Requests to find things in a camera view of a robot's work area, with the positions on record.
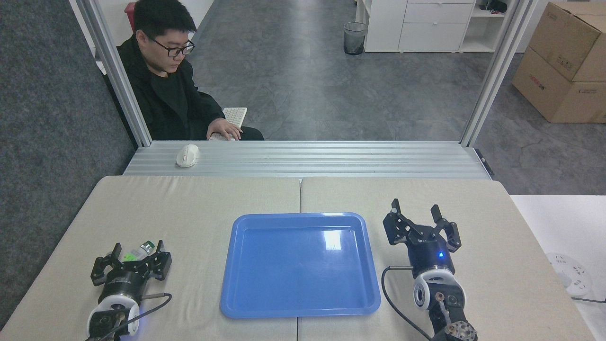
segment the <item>computer mouse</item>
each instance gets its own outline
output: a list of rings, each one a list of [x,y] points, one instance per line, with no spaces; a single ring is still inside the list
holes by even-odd
[[[179,150],[177,154],[177,166],[179,167],[192,167],[196,164],[198,158],[198,146],[195,144],[186,144]]]

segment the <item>desk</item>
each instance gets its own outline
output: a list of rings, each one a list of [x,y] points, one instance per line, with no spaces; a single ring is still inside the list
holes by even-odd
[[[465,315],[480,341],[593,340],[531,230],[500,183],[490,180],[305,178],[302,212],[353,211],[362,215],[377,275],[388,265],[407,265],[404,245],[388,243],[382,225],[399,198],[402,213],[433,226],[430,208],[455,221],[461,248],[452,254],[455,277],[467,293]],[[423,330],[427,312],[412,301],[410,273],[386,278],[390,297]],[[302,318],[299,341],[425,340],[383,300],[369,316]]]
[[[361,214],[379,278],[387,265],[408,263],[404,245],[388,244],[382,220],[393,198],[419,224],[430,208],[459,225],[456,278],[468,296],[465,313],[480,341],[593,340],[574,303],[503,187],[491,180],[386,178],[107,177],[99,182],[48,263],[2,330],[3,341],[84,340],[101,288],[89,275],[95,257],[120,241],[125,248],[163,239],[173,256],[164,282],[147,293],[173,301],[142,319],[136,340],[422,340],[385,300],[369,316],[231,320],[219,309],[231,225],[249,213]],[[417,324],[427,313],[411,301],[409,272],[389,273],[387,289]],[[154,306],[144,302],[143,309]]]
[[[219,301],[231,226],[240,215],[299,212],[295,178],[105,177],[1,332],[2,341],[86,339],[101,294],[90,271],[116,242],[128,251],[162,239],[173,263],[146,293],[173,300],[124,340],[294,340],[296,318],[232,320]],[[162,299],[143,301],[148,310]]]

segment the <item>black cable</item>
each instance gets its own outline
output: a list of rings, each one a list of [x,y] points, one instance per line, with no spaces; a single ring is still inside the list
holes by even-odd
[[[117,327],[115,327],[115,328],[113,328],[112,330],[110,330],[110,331],[109,331],[109,333],[107,333],[106,335],[104,335],[103,337],[101,337],[101,338],[99,339],[99,341],[103,341],[103,340],[105,340],[105,338],[107,338],[108,336],[112,335],[113,333],[115,333],[115,332],[119,331],[120,329],[123,329],[123,328],[125,328],[126,326],[128,326],[129,324],[131,324],[131,323],[133,323],[133,322],[137,321],[138,319],[140,319],[140,318],[142,318],[142,317],[144,317],[144,316],[147,316],[147,315],[149,315],[149,314],[151,314],[151,313],[153,313],[153,312],[157,311],[158,309],[160,309],[160,308],[162,308],[163,306],[165,306],[165,305],[166,305],[168,302],[170,302],[170,300],[173,298],[173,296],[172,296],[171,294],[167,293],[167,292],[164,292],[163,294],[158,294],[158,295],[150,295],[150,297],[149,297],[149,298],[158,298],[158,297],[168,297],[168,298],[166,299],[166,301],[162,302],[162,303],[161,303],[160,305],[158,305],[157,307],[155,307],[155,308],[153,308],[153,309],[149,309],[148,311],[144,312],[143,314],[138,315],[138,316],[135,316],[135,317],[133,317],[132,319],[130,319],[130,320],[128,320],[128,321],[126,321],[126,322],[124,322],[124,323],[120,324],[119,326],[117,326]]]
[[[598,301],[598,300],[590,300],[590,299],[580,299],[579,297],[572,297],[573,300],[577,300],[577,301],[585,301],[585,302],[593,302],[593,303],[606,303],[606,299],[603,301]]]
[[[431,337],[423,331],[423,329],[421,329],[419,326],[417,326],[414,322],[412,322],[408,317],[406,317],[406,315],[404,315],[397,307],[395,304],[393,304],[393,302],[391,301],[391,299],[389,298],[389,295],[387,294],[387,290],[385,289],[385,274],[387,273],[387,271],[389,270],[394,270],[391,268],[391,266],[386,267],[383,270],[383,274],[381,275],[381,287],[383,288],[383,295],[385,295],[385,299],[387,299],[387,302],[389,303],[389,305],[396,311],[396,313],[398,315],[400,315],[400,317],[402,317],[406,322],[408,322],[409,325],[411,325],[414,329],[416,329],[419,333],[421,333],[421,335],[423,335],[427,340],[431,341]]]

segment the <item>small bottle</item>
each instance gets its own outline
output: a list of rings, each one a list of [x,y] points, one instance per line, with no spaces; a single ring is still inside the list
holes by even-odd
[[[154,247],[154,244],[148,240],[145,243],[141,244],[138,249],[133,249],[129,253],[124,255],[123,262],[133,262],[136,260],[142,260],[143,258],[146,258],[150,254],[152,254]]]

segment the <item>plastic tray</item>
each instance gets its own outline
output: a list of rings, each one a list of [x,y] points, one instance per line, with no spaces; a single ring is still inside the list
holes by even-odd
[[[250,214],[234,222],[221,294],[226,316],[363,315],[380,304],[360,215]]]

